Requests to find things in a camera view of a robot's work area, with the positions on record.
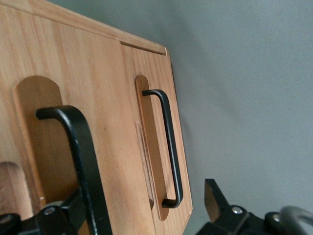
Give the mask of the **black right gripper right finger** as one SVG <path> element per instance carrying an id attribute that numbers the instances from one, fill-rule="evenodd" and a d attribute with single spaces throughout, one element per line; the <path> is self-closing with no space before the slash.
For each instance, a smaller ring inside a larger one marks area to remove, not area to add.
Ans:
<path id="1" fill-rule="evenodd" d="M 204 183 L 204 205 L 210 221 L 199 235 L 238 235 L 247 226 L 249 212 L 237 205 L 230 205 L 214 179 Z"/>

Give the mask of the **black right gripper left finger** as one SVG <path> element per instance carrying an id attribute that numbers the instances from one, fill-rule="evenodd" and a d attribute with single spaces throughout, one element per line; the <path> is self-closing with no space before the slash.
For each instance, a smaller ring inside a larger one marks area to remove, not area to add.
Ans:
<path id="1" fill-rule="evenodd" d="M 89 235 L 85 208 L 77 189 L 65 201 L 46 205 L 35 216 L 37 235 Z"/>

